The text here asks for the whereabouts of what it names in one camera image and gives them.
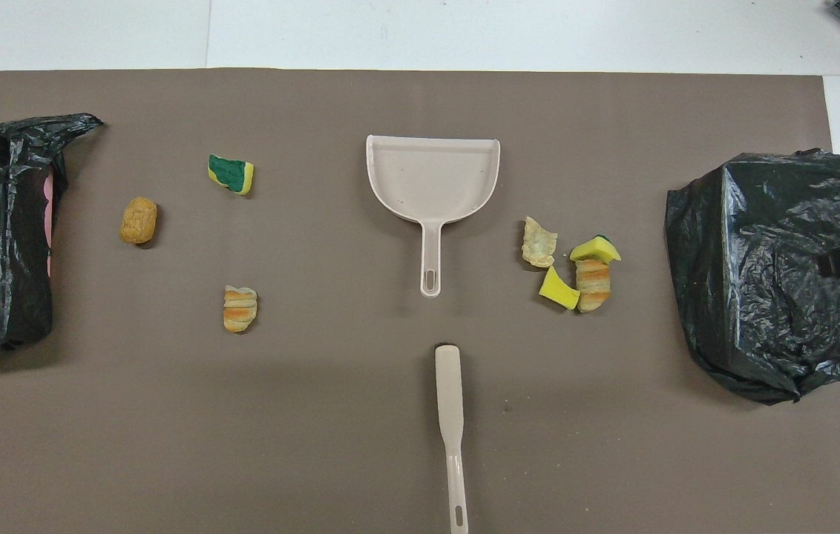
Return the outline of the yellow sponge with green pad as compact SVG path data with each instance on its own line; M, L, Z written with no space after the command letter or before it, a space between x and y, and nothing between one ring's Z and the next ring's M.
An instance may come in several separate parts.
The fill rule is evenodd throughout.
M621 260L619 251L610 240L603 234L576 246L569 254L569 260L578 263L583 260L596 260L599 263L609 264L615 260Z

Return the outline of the striped croissant piece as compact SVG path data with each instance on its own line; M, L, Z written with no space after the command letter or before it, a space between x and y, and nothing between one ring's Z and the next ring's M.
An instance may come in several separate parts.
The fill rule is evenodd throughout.
M223 302L223 327L228 332L244 332L257 317L257 292L249 287L226 285Z
M577 311L596 311L612 294L611 274L608 263L594 258L577 260L577 291L580 292Z

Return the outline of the green and yellow sponge wedge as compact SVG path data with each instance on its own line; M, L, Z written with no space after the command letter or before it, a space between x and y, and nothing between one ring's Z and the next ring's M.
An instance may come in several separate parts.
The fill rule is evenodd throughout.
M207 172L212 182L241 196L251 191L255 169L253 163L226 159L216 154L210 154L207 163Z

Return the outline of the plain yellow sponge piece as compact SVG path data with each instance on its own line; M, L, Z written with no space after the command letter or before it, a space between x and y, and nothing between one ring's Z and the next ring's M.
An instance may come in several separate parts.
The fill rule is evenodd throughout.
M556 302L556 304L565 308L565 310L576 310L577 304L580 301L579 290L567 284L559 275L555 267L549 266L543 277L541 287L539 287L539 295Z

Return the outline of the pale croissant piece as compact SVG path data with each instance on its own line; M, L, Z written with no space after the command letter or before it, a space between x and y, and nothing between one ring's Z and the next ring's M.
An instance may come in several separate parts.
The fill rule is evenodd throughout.
M549 232L533 217L527 216L524 221L524 237L522 237L522 259L539 269L552 267L558 236L558 233Z

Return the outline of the beige hand brush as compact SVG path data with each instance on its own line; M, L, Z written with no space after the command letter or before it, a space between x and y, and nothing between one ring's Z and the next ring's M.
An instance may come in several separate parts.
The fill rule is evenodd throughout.
M465 417L459 348L440 343L434 349L434 359L439 428L446 450L450 533L470 534L462 456Z

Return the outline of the beige plastic dustpan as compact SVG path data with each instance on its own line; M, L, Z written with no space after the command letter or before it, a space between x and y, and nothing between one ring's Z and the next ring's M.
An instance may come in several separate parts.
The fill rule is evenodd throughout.
M478 212L498 183L498 139L369 135L370 188L390 213L420 226L419 290L431 300L442 288L442 232Z

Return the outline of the pink bin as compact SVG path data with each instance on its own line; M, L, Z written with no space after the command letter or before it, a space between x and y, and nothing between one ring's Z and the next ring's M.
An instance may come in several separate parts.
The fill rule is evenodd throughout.
M45 198L45 208L43 216L43 227L45 234L45 241L47 246L46 256L46 270L47 276L51 274L51 255L53 254L53 221L54 221L54 179L55 172L53 167L47 167L47 173L42 185L42 193Z

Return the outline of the black trash bag bin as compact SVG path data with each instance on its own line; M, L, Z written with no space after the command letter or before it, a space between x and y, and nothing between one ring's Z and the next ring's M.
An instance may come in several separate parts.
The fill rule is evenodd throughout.
M665 240L692 361L740 398L840 382L840 155L741 154L666 196Z

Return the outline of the brown table mat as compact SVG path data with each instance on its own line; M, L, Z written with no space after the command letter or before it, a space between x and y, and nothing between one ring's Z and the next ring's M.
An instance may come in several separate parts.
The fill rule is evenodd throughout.
M0 534L448 534L441 342L471 532L840 532L840 383L764 406L705 375L663 233L666 192L733 156L831 149L821 78L0 72L0 122L80 112L104 125L68 146L53 331L0 358ZM432 300L372 134L501 142ZM210 154L253 163L248 195ZM539 295L527 216L574 288L576 246L617 248L596 311ZM226 285L257 292L244 332Z

